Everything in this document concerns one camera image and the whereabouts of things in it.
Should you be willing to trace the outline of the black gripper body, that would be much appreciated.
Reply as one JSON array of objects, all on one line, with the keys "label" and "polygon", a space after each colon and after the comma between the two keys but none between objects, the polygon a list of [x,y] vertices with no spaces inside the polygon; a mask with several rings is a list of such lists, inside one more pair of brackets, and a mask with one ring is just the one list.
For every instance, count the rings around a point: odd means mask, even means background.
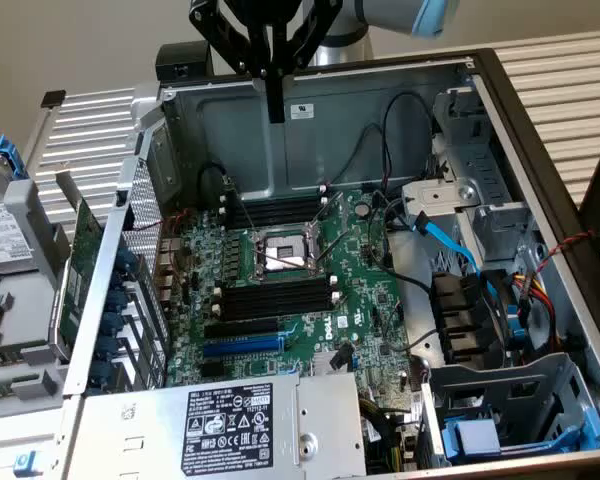
[{"label": "black gripper body", "polygon": [[300,7],[304,10],[304,22],[310,29],[322,29],[325,19],[324,1],[248,1],[227,0],[225,2],[236,19],[247,29],[286,26]]}]

